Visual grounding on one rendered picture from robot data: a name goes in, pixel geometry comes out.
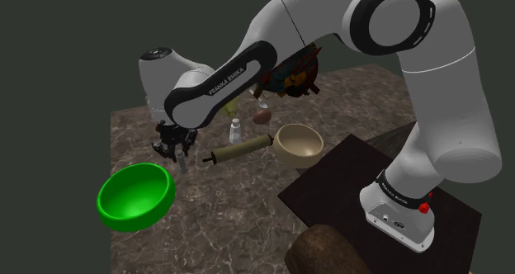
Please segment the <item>yellow-green bottle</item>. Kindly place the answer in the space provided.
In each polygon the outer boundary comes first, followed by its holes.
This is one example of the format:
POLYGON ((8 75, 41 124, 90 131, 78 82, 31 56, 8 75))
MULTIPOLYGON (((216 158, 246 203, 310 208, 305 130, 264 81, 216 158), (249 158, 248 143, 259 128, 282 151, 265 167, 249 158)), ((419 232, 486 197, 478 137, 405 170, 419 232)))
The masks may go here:
POLYGON ((237 115, 238 103, 239 103, 239 98, 236 97, 223 106, 222 112, 227 117, 235 118, 237 115))

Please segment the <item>dark patterned round basket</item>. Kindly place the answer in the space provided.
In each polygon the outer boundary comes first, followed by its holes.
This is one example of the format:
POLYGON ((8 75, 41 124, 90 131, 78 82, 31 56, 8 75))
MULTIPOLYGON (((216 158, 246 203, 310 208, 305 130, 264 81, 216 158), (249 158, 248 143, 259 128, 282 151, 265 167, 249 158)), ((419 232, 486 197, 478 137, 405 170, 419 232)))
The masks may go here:
POLYGON ((321 47, 311 43, 282 61, 256 83, 253 96, 259 98, 264 91, 279 97, 302 97, 310 92, 318 94, 320 89, 314 82, 319 71, 317 56, 320 50, 321 47))

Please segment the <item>dark robot stand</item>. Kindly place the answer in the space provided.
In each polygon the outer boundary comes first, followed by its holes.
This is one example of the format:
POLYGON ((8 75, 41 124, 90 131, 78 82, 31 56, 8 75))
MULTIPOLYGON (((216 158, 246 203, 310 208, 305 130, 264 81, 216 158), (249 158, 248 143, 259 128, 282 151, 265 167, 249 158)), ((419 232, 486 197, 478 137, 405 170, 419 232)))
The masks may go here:
POLYGON ((325 154, 279 198, 309 227, 327 224, 355 248, 372 274, 469 274, 481 214, 436 187, 431 246, 416 253, 371 225, 359 201, 391 159, 354 135, 325 154))

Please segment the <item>brown egg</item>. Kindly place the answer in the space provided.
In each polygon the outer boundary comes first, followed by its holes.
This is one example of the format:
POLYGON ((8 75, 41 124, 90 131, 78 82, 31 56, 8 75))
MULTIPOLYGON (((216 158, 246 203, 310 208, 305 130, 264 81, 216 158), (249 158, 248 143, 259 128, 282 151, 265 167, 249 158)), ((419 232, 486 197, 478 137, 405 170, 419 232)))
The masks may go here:
POLYGON ((261 109, 253 114, 253 122, 257 125, 264 125, 272 118, 272 112, 269 109, 261 109))

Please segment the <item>green bowl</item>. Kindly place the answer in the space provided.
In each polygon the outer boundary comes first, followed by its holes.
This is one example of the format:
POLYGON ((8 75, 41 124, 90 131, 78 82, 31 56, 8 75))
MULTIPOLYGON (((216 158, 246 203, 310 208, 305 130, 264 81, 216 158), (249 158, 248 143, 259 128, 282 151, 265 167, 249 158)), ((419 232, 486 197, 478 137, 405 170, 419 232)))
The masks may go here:
POLYGON ((137 163, 115 172, 97 194, 102 223, 119 232, 146 229, 162 219, 175 199, 170 173, 155 163, 137 163))

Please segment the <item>brown wooden round stool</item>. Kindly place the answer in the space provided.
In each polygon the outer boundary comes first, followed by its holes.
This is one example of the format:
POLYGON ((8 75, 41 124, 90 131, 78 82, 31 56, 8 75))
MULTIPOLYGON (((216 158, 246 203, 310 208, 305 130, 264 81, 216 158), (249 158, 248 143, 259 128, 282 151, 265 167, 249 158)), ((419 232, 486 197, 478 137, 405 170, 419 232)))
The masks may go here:
POLYGON ((305 230, 284 261, 290 274, 372 274, 344 236, 326 224, 305 230))

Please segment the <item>white salt shaker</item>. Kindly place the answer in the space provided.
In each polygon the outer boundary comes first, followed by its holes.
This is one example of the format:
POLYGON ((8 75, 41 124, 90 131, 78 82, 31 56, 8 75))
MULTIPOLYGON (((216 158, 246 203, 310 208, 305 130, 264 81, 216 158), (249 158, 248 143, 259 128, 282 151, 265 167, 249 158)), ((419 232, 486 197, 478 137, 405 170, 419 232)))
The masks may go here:
POLYGON ((229 142, 239 144, 241 142, 241 124, 238 118, 233 118, 229 132, 229 142))

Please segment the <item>tan rolling pin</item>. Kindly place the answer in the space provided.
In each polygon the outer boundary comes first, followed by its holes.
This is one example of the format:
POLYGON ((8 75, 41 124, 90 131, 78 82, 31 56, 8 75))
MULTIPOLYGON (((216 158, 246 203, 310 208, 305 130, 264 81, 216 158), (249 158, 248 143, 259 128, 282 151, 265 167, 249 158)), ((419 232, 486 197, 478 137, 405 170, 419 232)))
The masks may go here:
POLYGON ((222 163, 245 154, 264 149, 273 145, 274 138, 271 135, 261 135, 253 139, 249 139, 239 144, 233 144, 223 148, 213 149, 209 158, 203 158, 204 163, 212 162, 213 164, 222 163))

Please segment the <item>beige bowl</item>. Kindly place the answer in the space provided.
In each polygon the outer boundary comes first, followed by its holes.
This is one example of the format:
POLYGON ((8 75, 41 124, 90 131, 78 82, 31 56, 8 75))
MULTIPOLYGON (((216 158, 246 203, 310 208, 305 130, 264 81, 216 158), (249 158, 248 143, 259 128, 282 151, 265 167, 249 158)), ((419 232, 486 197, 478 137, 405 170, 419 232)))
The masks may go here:
POLYGON ((277 159, 290 168, 310 168, 323 155, 324 140, 314 129, 302 124, 282 126, 273 146, 277 159))

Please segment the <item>grey pepper shaker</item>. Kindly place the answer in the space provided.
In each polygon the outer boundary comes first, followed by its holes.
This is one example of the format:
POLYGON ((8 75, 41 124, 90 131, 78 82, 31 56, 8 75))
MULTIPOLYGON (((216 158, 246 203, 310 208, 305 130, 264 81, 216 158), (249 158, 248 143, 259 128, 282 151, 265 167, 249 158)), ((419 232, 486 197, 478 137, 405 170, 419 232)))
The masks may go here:
POLYGON ((178 165, 180 167, 181 173, 188 173, 188 167, 187 167, 187 161, 186 161, 185 153, 181 149, 178 149, 175 152, 175 155, 176 155, 177 163, 178 163, 178 165))

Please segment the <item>silver spoon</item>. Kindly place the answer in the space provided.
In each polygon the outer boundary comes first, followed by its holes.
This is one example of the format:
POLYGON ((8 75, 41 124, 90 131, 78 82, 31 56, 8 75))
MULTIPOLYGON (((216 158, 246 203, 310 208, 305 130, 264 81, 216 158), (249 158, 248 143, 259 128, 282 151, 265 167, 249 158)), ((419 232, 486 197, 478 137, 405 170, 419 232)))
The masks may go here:
MULTIPOLYGON (((249 89, 249 92, 252 95, 254 94, 254 90, 252 90, 252 89, 249 89)), ((258 106, 260 108, 262 108, 262 109, 267 109, 268 108, 268 105, 260 97, 257 98, 257 101, 258 101, 258 106)))

